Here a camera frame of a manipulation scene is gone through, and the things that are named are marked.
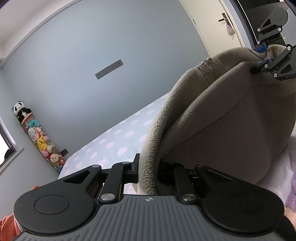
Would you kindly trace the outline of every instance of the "bed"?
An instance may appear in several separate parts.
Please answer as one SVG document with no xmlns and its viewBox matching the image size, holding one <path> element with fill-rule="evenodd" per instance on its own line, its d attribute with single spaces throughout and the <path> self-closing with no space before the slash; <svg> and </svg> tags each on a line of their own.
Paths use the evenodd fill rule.
<svg viewBox="0 0 296 241">
<path fill-rule="evenodd" d="M 82 147 L 67 159 L 59 178 L 93 164 L 107 169 L 118 162 L 132 162 L 136 153 L 141 152 L 150 126 L 167 97 L 168 93 Z M 132 185 L 126 184 L 124 193 L 135 194 L 136 191 Z"/>
</svg>

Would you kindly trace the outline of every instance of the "gray fleece fabric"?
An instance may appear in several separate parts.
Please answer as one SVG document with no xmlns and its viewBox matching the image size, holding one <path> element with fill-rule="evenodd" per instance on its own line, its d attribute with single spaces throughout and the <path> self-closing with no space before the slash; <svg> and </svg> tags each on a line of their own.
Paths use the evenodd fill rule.
<svg viewBox="0 0 296 241">
<path fill-rule="evenodd" d="M 295 79 L 250 74 L 265 53 L 234 48 L 207 58 L 175 84 L 140 154 L 139 194 L 171 194 L 156 177 L 160 159 L 197 164 L 257 183 L 285 147 L 295 124 Z"/>
</svg>

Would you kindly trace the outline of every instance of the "cream door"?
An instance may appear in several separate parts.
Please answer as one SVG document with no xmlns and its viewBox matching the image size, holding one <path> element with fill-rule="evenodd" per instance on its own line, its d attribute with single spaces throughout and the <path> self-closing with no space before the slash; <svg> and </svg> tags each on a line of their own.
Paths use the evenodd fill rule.
<svg viewBox="0 0 296 241">
<path fill-rule="evenodd" d="M 224 50 L 244 47 L 239 39 L 240 34 L 226 5 L 219 0 L 179 0 L 195 24 L 195 27 L 209 53 L 214 56 Z M 225 13 L 235 34 L 229 36 L 226 30 L 226 21 L 219 22 Z"/>
</svg>

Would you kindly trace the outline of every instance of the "window sill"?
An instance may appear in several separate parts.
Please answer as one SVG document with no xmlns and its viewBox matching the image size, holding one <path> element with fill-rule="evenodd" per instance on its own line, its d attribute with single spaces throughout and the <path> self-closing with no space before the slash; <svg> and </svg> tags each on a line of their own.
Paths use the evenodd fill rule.
<svg viewBox="0 0 296 241">
<path fill-rule="evenodd" d="M 21 147 L 7 160 L 7 162 L 4 163 L 3 166 L 0 167 L 0 175 L 23 150 L 24 150 L 24 147 Z"/>
</svg>

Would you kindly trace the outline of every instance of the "red fabric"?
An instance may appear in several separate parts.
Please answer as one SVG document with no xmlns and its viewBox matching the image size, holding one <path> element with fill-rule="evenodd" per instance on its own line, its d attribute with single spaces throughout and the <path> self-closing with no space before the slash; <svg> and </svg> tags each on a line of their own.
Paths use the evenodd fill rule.
<svg viewBox="0 0 296 241">
<path fill-rule="evenodd" d="M 21 232 L 13 214 L 0 220 L 0 241 L 11 241 L 20 235 Z"/>
</svg>

